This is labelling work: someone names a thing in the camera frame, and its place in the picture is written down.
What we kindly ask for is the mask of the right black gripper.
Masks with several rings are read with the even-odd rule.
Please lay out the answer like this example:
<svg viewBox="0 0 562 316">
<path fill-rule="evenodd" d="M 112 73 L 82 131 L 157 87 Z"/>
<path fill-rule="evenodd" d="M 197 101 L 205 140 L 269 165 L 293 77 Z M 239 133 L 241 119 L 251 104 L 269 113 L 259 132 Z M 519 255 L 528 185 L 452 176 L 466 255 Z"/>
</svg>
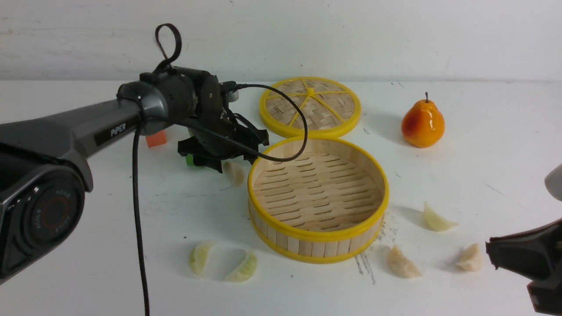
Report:
<svg viewBox="0 0 562 316">
<path fill-rule="evenodd" d="M 537 313 L 562 314 L 562 220 L 486 242 L 491 264 L 531 280 L 526 287 Z"/>
</svg>

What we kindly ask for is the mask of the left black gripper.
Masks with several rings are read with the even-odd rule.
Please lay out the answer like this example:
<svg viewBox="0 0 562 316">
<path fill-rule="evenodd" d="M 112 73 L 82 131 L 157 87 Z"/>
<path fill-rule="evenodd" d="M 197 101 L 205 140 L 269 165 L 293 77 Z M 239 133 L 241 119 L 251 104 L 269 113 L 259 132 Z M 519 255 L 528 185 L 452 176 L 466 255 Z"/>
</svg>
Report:
<svg viewBox="0 0 562 316">
<path fill-rule="evenodd" d="M 255 151 L 259 145 L 269 146 L 269 134 L 265 129 L 256 128 L 241 115 L 229 109 L 229 102 L 223 100 L 219 80 L 214 75 L 201 79 L 198 103 L 191 116 L 195 128 L 189 128 L 192 136 L 177 143 L 177 152 L 190 157 L 189 165 L 205 167 L 223 173 L 222 160 L 245 154 L 233 145 L 241 143 Z"/>
</svg>

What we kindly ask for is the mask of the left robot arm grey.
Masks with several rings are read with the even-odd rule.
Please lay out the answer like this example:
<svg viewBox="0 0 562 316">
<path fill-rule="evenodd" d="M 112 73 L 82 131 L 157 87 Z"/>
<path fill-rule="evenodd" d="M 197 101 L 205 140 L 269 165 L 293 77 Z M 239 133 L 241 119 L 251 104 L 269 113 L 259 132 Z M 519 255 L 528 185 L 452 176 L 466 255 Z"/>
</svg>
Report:
<svg viewBox="0 0 562 316">
<path fill-rule="evenodd" d="M 114 100 L 1 125 L 1 282 L 59 246 L 80 220 L 93 189 L 88 158 L 134 133 L 142 118 L 157 116 L 193 124 L 178 143 L 181 156 L 221 170 L 237 156 L 254 162 L 253 150 L 269 144 L 268 132 L 236 118 L 229 102 L 235 82 L 207 71 L 169 66 L 122 84 Z"/>
</svg>

